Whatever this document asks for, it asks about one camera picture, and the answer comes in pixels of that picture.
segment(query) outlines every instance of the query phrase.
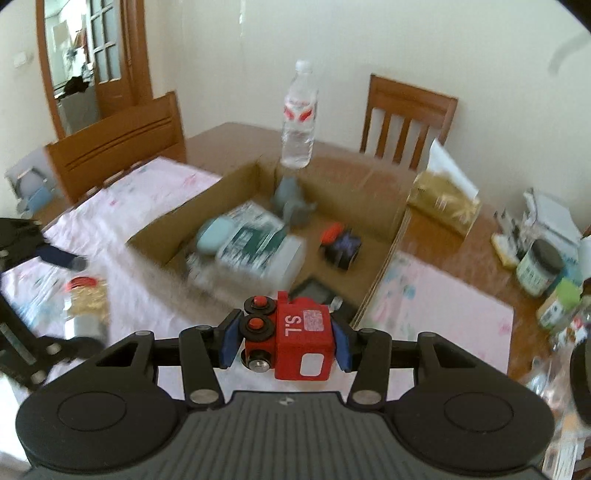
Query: sticker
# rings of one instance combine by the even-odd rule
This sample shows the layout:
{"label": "sticker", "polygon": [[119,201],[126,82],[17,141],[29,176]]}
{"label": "sticker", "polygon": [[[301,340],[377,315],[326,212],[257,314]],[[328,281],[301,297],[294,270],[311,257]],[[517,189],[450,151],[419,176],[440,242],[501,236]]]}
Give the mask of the sticker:
{"label": "sticker", "polygon": [[304,310],[304,329],[309,332],[324,332],[324,321],[320,310]]}
{"label": "sticker", "polygon": [[552,328],[564,314],[564,307],[559,300],[555,300],[540,318],[540,325],[544,328]]}
{"label": "sticker", "polygon": [[301,358],[300,375],[302,377],[318,377],[322,372],[324,355],[322,353],[305,353]]}

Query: bottle cap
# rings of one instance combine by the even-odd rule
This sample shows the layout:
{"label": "bottle cap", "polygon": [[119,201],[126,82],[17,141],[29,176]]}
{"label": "bottle cap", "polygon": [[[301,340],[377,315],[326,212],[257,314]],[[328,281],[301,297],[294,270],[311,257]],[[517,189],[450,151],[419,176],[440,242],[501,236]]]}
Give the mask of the bottle cap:
{"label": "bottle cap", "polygon": [[308,60],[298,60],[295,63],[295,71],[297,73],[311,73],[312,64]]}

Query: black circular pad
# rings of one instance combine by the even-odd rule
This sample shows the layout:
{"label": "black circular pad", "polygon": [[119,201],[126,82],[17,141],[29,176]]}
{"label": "black circular pad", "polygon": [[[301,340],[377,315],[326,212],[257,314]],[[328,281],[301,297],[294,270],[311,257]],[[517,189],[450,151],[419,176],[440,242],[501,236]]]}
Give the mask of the black circular pad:
{"label": "black circular pad", "polygon": [[474,476],[508,473],[541,459],[554,419],[540,398],[496,371],[441,370],[393,403],[389,415],[410,452]]}
{"label": "black circular pad", "polygon": [[57,410],[57,416],[72,430],[104,430],[125,417],[125,400],[107,392],[84,392],[65,400]]}
{"label": "black circular pad", "polygon": [[178,423],[174,400],[125,370],[95,368],[26,399],[16,427],[31,461],[60,472],[98,473],[133,465],[164,446]]}
{"label": "black circular pad", "polygon": [[511,405],[490,393],[461,393],[450,398],[443,411],[456,427],[474,433],[496,432],[513,418]]}

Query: chair backrest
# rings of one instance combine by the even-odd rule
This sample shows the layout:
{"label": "chair backrest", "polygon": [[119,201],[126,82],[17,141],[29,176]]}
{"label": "chair backrest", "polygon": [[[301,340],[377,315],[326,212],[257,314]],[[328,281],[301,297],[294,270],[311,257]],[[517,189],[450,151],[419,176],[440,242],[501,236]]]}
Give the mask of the chair backrest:
{"label": "chair backrest", "polygon": [[46,147],[68,200],[77,203],[94,188],[135,164],[183,141],[174,92],[128,108]]}
{"label": "chair backrest", "polygon": [[408,137],[408,130],[412,121],[422,124],[418,134],[410,168],[416,170],[421,160],[423,147],[429,128],[440,129],[438,139],[443,145],[447,140],[447,134],[452,125],[453,115],[456,112],[457,98],[448,97],[440,93],[424,90],[419,87],[396,82],[377,75],[372,75],[369,82],[368,105],[365,112],[365,124],[363,126],[363,137],[361,140],[360,152],[364,153],[367,148],[369,124],[374,108],[384,111],[384,121],[379,135],[376,157],[382,158],[386,149],[386,139],[390,128],[392,115],[404,118],[394,162],[400,163],[404,152],[404,145]]}

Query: dining table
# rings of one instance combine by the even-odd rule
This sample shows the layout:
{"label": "dining table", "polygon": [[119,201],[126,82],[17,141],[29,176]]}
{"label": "dining table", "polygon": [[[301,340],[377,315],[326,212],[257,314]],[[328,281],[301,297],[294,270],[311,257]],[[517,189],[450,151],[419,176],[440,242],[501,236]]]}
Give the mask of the dining table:
{"label": "dining table", "polygon": [[[160,155],[224,176],[259,158],[280,158],[281,134],[269,128],[228,122],[185,138]],[[365,176],[365,187],[369,187],[366,191],[402,203],[404,211],[397,236],[399,252],[410,254],[513,308],[508,366],[511,378],[523,377],[531,369],[534,357],[548,356],[547,334],[535,318],[541,300],[530,297],[520,287],[514,273],[502,266],[492,248],[491,235],[498,231],[493,206],[483,205],[469,235],[463,238],[404,206],[417,174],[406,166],[320,141],[314,143],[312,162],[316,161],[322,175],[332,182],[359,184],[359,178]],[[49,223],[65,207],[57,199],[40,213],[39,219]]]}

